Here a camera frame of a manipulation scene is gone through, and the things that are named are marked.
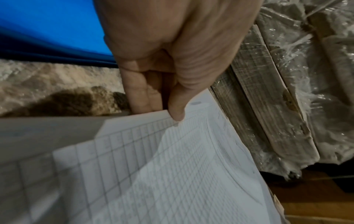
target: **blue fabric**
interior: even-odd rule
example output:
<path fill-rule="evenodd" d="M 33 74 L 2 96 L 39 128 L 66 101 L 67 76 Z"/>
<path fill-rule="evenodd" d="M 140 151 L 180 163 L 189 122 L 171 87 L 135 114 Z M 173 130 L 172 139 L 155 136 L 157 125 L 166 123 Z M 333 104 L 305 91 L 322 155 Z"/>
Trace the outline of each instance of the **blue fabric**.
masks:
<path fill-rule="evenodd" d="M 115 65 L 92 0 L 0 0 L 0 55 Z"/>

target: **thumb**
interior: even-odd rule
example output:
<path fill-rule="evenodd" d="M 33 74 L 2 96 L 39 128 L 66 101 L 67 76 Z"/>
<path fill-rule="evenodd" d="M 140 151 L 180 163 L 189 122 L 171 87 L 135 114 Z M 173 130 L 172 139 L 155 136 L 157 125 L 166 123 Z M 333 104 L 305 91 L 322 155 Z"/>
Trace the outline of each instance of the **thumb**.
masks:
<path fill-rule="evenodd" d="M 188 102 L 204 89 L 190 89 L 177 83 L 171 90 L 168 101 L 168 111 L 175 121 L 182 121 L 185 116 L 184 109 Z"/>

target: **hand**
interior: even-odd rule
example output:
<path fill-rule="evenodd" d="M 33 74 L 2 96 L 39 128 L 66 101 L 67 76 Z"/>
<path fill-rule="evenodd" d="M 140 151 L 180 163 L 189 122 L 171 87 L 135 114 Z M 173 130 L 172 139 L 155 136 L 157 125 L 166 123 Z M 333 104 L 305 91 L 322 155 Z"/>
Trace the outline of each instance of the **hand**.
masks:
<path fill-rule="evenodd" d="M 262 0 L 95 0 L 135 114 L 184 108 L 231 63 Z"/>

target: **paper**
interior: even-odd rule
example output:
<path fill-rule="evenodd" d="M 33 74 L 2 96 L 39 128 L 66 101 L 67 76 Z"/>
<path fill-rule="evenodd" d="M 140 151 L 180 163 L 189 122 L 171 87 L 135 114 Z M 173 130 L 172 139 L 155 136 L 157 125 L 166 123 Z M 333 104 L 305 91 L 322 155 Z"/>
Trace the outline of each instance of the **paper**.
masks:
<path fill-rule="evenodd" d="M 107 118 L 94 139 L 0 164 L 0 224 L 280 223 L 250 153 L 204 97 L 181 123 L 166 111 Z"/>

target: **white paper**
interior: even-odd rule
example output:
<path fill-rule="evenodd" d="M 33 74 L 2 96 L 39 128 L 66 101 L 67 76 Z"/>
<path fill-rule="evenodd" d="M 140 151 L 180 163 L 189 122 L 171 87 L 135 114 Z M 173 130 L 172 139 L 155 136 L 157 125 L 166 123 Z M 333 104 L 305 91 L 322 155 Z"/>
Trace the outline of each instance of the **white paper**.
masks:
<path fill-rule="evenodd" d="M 278 224 L 265 189 L 204 93 L 183 122 L 167 111 L 107 118 L 94 139 L 0 164 L 0 223 Z"/>

